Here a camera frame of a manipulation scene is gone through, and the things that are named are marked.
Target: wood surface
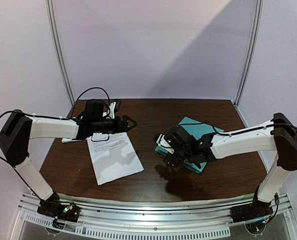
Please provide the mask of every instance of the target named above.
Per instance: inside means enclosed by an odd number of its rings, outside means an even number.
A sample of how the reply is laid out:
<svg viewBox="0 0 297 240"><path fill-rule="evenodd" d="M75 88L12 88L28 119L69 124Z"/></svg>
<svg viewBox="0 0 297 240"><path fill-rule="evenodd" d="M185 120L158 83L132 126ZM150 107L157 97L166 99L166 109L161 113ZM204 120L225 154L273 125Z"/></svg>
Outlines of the wood surface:
<svg viewBox="0 0 297 240"><path fill-rule="evenodd" d="M74 111L84 109L80 100ZM98 186L86 140L56 139L40 170L58 193L132 202L176 202L231 198L253 193L266 175L257 152L230 156L206 165L201 174L184 167L168 168L155 152L155 133L163 133L183 117L211 121L225 131L244 128L229 100L124 99L117 115L128 115L138 126L128 136L144 171Z"/></svg>

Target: white panel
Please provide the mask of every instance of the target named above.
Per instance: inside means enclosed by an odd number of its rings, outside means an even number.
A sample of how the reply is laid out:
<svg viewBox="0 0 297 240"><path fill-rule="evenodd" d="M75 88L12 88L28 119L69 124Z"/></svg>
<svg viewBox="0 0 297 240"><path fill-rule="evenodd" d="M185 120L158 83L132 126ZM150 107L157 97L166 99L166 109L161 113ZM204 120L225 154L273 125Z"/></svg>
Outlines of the white panel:
<svg viewBox="0 0 297 240"><path fill-rule="evenodd" d="M0 1L0 114L21 109L65 116L63 87L43 0ZM2 118L0 129L7 118ZM29 152L39 169L51 139L33 140ZM8 239L25 185L0 160L0 240Z"/></svg>
<svg viewBox="0 0 297 240"><path fill-rule="evenodd" d="M252 126L282 112L297 126L297 1L264 1L258 38L239 106ZM262 153L271 167L274 153ZM287 192L297 218L297 171L290 174Z"/></svg>
<svg viewBox="0 0 297 240"><path fill-rule="evenodd" d="M75 97L233 99L256 0L56 0ZM103 93L88 93L84 98Z"/></svg>

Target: white arm segment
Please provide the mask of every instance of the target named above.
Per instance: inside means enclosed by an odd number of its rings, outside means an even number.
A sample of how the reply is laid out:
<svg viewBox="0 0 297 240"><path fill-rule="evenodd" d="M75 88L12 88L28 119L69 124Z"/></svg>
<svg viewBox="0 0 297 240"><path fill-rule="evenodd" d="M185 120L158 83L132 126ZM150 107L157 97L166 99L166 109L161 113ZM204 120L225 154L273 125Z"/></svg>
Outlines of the white arm segment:
<svg viewBox="0 0 297 240"><path fill-rule="evenodd" d="M73 120L59 120L43 117L28 117L32 119L29 139L66 138L75 139L79 126Z"/></svg>
<svg viewBox="0 0 297 240"><path fill-rule="evenodd" d="M18 174L24 179L29 187L43 200L47 200L53 190L45 181L40 172L34 167L31 159L27 157L24 162L15 167Z"/></svg>
<svg viewBox="0 0 297 240"><path fill-rule="evenodd" d="M257 198L265 203L272 201L274 194L279 191L291 173L291 171L286 171L281 166L277 166L278 158L278 154L276 154L272 167L258 188Z"/></svg>
<svg viewBox="0 0 297 240"><path fill-rule="evenodd" d="M236 154L244 154L262 150L276 150L274 136L271 135L273 127L266 127L269 124L272 124L270 120L253 127L232 132L224 132L224 134L233 134L248 129L264 127L259 130L253 130L238 135L214 135L212 139L212 147L210 147L214 157L216 159L223 159Z"/></svg>

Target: wooden table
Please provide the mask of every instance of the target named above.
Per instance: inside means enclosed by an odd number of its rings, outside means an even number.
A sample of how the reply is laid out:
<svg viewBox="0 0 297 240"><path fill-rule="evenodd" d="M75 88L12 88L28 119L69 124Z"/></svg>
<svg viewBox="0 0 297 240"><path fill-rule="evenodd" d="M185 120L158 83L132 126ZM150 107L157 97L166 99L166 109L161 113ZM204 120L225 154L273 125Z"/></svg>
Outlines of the wooden table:
<svg viewBox="0 0 297 240"><path fill-rule="evenodd" d="M78 102L74 114L84 109ZM144 171L98 186L86 141L61 143L56 139L41 174L58 193L77 197L174 202L231 198L253 193L266 175L257 152L230 156L206 165L201 174L184 167L167 168L155 152L155 133L178 124L183 117L211 121L225 131L244 128L229 100L124 99L118 115L128 115L138 126L128 136Z"/></svg>

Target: table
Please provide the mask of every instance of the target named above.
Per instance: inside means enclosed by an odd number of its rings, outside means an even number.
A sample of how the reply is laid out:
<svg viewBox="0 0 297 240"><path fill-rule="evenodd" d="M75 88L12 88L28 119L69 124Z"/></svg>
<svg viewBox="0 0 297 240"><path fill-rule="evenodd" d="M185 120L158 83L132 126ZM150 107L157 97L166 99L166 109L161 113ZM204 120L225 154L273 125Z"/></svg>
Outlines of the table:
<svg viewBox="0 0 297 240"><path fill-rule="evenodd" d="M77 103L80 113L85 100ZM155 152L155 133L163 133L183 117L211 121L225 131L244 128L229 100L123 99L118 115L128 115L138 126L128 136L144 171L98 186L86 140L61 143L56 139L40 170L58 193L132 202L177 202L231 198L254 193L266 176L257 152L230 156L206 165L201 174L184 167L167 168Z"/></svg>

